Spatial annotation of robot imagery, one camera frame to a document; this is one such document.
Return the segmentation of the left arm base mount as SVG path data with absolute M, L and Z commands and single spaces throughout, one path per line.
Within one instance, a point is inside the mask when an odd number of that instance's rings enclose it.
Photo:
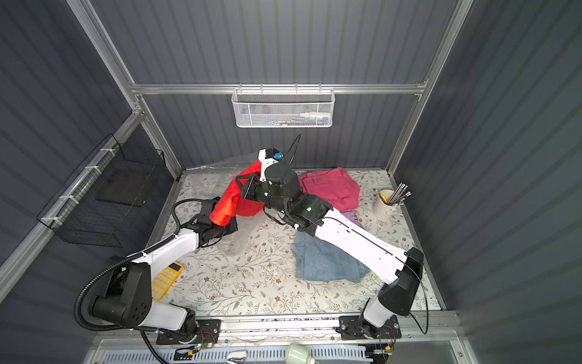
M 156 338 L 157 345 L 216 344 L 221 332 L 222 321 L 202 319 L 187 322 L 179 331 L 162 331 Z

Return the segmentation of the pale green lamp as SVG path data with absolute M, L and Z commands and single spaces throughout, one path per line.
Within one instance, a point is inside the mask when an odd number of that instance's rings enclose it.
M 284 361 L 286 364 L 319 364 L 307 347 L 297 343 L 288 346 Z

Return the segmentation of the pink cloth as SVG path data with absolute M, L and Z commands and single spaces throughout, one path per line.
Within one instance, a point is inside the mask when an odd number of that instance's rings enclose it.
M 359 207 L 359 185 L 342 168 L 314 171 L 299 176 L 303 191 L 332 204 L 340 212 Z

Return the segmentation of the clear plastic vacuum bag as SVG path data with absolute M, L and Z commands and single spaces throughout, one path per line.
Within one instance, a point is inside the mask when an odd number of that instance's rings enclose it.
M 186 171 L 186 181 L 183 185 L 181 198 L 199 198 L 209 200 L 222 197 L 230 182 L 242 171 L 258 159 L 258 153 L 247 153 L 241 156 L 202 165 L 192 171 Z M 225 236 L 217 245 L 226 256 L 237 256 L 245 253 L 252 233 L 262 224 L 266 216 L 262 210 L 253 217 L 237 216 L 238 230 Z

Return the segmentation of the red cloth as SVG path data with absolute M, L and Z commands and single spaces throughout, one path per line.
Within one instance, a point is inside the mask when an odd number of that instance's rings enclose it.
M 260 170 L 261 163 L 257 160 L 237 176 L 242 174 L 260 173 Z M 223 196 L 218 201 L 218 204 L 215 206 L 210 219 L 215 224 L 225 226 L 232 218 L 238 215 L 242 217 L 252 217 L 257 215 L 262 210 L 263 206 L 264 205 L 259 202 L 244 200 L 244 198 L 240 196 L 240 189 L 236 185 L 234 177 Z

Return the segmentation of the floral table mat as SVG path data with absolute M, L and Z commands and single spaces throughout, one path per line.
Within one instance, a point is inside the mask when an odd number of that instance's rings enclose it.
M 390 189 L 385 171 L 348 170 L 361 192 L 356 215 L 376 237 L 405 250 L 415 246 L 404 215 L 388 221 L 371 212 L 378 190 Z M 181 198 L 184 174 L 169 206 Z M 245 253 L 226 256 L 214 246 L 178 259 L 183 271 L 160 300 L 193 309 L 198 316 L 283 315 L 361 312 L 383 282 L 373 272 L 359 283 L 347 280 L 315 282 L 296 277 L 291 250 L 296 231 L 266 217 L 252 233 Z

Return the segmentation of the blue grey cloth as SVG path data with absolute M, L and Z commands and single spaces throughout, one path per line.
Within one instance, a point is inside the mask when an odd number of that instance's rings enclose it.
M 296 258 L 296 277 L 305 281 L 359 283 L 370 272 L 340 248 L 304 232 L 296 233 L 291 250 Z

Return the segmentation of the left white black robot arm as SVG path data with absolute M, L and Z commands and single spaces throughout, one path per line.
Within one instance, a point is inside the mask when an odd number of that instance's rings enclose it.
M 218 197 L 199 199 L 199 213 L 186 222 L 180 222 L 177 213 L 172 212 L 176 228 L 169 237 L 109 263 L 79 293 L 74 303 L 77 323 L 94 332 L 160 329 L 182 338 L 192 338 L 198 332 L 195 313 L 159 302 L 171 279 L 165 277 L 159 285 L 156 279 L 182 256 L 212 247 L 236 232 L 235 219 L 226 226 L 210 220 L 219 200 Z

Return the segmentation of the bundle of pens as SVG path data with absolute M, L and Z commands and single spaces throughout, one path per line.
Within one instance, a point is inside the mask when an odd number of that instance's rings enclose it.
M 401 183 L 398 185 L 397 189 L 394 191 L 393 195 L 388 200 L 388 205 L 398 205 L 405 198 L 409 197 L 412 193 L 409 191 L 409 185 Z

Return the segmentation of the white pen cup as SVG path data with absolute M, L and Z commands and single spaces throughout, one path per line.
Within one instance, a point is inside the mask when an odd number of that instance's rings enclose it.
M 378 192 L 372 207 L 372 213 L 377 219 L 388 221 L 391 217 L 400 212 L 398 205 L 388 204 L 393 193 L 393 190 L 381 190 Z

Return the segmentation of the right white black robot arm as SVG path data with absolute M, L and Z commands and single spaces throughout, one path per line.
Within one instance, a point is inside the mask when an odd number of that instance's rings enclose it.
M 328 201 L 305 193 L 295 171 L 281 162 L 234 181 L 245 200 L 281 212 L 281 224 L 334 245 L 381 278 L 383 286 L 360 315 L 363 325 L 381 329 L 392 316 L 411 313 L 421 289 L 424 255 L 420 250 L 394 247 L 357 226 Z

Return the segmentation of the purple cloth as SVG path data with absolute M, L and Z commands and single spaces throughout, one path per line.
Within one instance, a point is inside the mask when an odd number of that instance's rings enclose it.
M 348 211 L 342 212 L 342 215 L 345 218 L 347 218 L 348 220 L 350 220 L 353 224 L 356 224 L 360 228 L 363 228 L 363 225 L 360 222 L 360 220 L 358 219 L 358 216 L 356 215 L 356 212 L 354 210 L 348 210 Z

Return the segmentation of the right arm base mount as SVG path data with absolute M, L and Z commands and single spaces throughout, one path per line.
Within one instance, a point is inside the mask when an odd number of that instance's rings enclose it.
M 400 339 L 402 332 L 396 315 L 389 317 L 379 328 L 365 321 L 360 315 L 341 315 L 335 328 L 344 341 Z

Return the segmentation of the yellow object on mat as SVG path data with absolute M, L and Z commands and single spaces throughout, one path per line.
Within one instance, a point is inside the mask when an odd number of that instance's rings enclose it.
M 183 265 L 179 262 L 173 262 L 155 276 L 151 283 L 153 300 L 161 300 L 182 271 Z

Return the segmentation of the items in white basket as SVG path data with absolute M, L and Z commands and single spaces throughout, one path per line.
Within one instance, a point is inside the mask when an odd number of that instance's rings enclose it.
M 305 112 L 298 115 L 275 115 L 267 117 L 267 125 L 283 126 L 328 126 L 331 125 L 332 114 L 330 112 Z

